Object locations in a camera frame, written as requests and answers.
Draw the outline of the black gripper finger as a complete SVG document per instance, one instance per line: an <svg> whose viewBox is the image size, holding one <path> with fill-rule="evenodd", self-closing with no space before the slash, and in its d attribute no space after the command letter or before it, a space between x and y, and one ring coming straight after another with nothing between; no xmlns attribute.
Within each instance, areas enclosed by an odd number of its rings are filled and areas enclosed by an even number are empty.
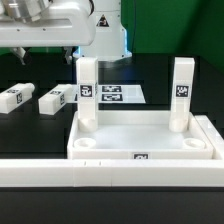
<svg viewBox="0 0 224 224"><path fill-rule="evenodd" d="M28 48L14 47L10 51L20 60L22 65L27 65L31 61L31 56L29 54Z"/></svg>
<svg viewBox="0 0 224 224"><path fill-rule="evenodd" d="M73 53L75 52L75 47L64 47L63 48L63 60L66 64L71 64L73 60Z"/></svg>

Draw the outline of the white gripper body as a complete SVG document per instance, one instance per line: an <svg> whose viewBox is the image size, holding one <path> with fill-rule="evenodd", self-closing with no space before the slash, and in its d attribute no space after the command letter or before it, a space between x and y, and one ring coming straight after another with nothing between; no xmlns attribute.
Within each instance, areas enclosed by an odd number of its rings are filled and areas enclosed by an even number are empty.
<svg viewBox="0 0 224 224"><path fill-rule="evenodd" d="M92 0L0 0L0 47L90 45Z"/></svg>

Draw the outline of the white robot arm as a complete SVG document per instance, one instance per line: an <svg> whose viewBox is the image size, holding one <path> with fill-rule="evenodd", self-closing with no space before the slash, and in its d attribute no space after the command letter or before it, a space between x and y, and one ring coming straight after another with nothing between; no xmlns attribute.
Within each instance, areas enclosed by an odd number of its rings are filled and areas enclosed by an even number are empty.
<svg viewBox="0 0 224 224"><path fill-rule="evenodd" d="M122 0L0 0L0 48L62 47L68 58L116 63L131 57Z"/></svg>

